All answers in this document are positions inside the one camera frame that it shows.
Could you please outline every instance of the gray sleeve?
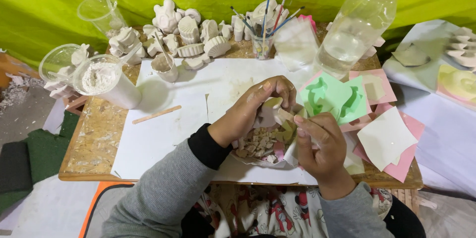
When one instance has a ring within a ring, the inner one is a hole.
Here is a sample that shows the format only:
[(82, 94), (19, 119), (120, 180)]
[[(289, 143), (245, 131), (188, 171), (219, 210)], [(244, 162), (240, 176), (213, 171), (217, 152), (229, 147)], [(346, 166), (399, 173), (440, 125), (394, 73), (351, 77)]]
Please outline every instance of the gray sleeve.
[(372, 209), (370, 187), (365, 182), (346, 197), (324, 200), (320, 195), (322, 212), (329, 238), (394, 238), (385, 222)]
[(102, 226), (109, 237), (180, 237), (180, 223), (216, 171), (193, 154), (187, 139), (147, 170)]

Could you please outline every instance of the person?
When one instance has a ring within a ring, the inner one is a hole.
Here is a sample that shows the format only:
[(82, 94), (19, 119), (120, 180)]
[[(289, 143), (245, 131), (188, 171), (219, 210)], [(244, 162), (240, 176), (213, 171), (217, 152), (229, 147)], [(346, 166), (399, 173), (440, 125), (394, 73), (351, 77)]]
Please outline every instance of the person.
[(103, 237), (425, 237), (398, 199), (365, 182), (356, 185), (343, 166), (346, 142), (330, 113), (294, 116), (298, 160), (318, 189), (209, 185), (232, 141), (252, 129), (270, 96), (282, 97), (283, 108), (296, 103), (294, 85), (284, 76), (252, 86), (223, 117), (142, 175), (103, 223)]

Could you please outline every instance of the wooden stick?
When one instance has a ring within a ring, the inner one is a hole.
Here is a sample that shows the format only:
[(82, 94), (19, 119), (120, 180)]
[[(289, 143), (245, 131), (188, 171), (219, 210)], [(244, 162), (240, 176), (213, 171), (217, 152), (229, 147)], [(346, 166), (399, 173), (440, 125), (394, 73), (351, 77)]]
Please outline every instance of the wooden stick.
[(140, 122), (143, 122), (143, 121), (145, 121), (145, 120), (149, 120), (149, 119), (152, 119), (152, 118), (154, 118), (154, 117), (158, 117), (158, 116), (161, 116), (161, 115), (163, 115), (163, 114), (167, 114), (167, 113), (173, 112), (173, 111), (178, 110), (178, 109), (180, 109), (180, 108), (182, 108), (182, 106), (181, 106), (181, 105), (177, 105), (177, 106), (175, 106), (175, 107), (168, 108), (168, 109), (163, 110), (163, 111), (161, 111), (161, 112), (158, 112), (158, 113), (155, 113), (155, 114), (151, 114), (151, 115), (145, 116), (145, 117), (143, 117), (143, 118), (135, 119), (135, 120), (132, 122), (132, 124), (135, 125), (135, 124), (140, 123)]

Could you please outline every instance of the hand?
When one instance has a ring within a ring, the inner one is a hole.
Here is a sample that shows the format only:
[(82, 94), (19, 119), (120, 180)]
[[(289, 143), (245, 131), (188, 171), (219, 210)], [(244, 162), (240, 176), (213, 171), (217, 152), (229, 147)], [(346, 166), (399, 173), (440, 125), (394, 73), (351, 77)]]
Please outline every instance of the hand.
[(244, 137), (253, 127), (258, 108), (269, 97), (282, 97), (283, 108), (296, 104), (296, 89), (284, 76), (268, 78), (249, 88), (227, 113), (208, 127), (211, 137), (223, 148)]
[[(301, 166), (318, 181), (324, 199), (339, 199), (355, 188), (355, 182), (344, 168), (347, 144), (336, 119), (320, 113), (310, 119), (294, 116), (299, 126), (298, 160)], [(311, 137), (317, 141), (312, 144)]]

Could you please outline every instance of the water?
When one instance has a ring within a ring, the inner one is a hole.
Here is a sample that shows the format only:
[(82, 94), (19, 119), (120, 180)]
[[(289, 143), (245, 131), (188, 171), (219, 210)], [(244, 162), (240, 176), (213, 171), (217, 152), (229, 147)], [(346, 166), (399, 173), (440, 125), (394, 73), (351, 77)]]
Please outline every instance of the water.
[(337, 79), (342, 79), (364, 55), (367, 46), (349, 32), (337, 31), (326, 36), (319, 48), (317, 61), (321, 68)]

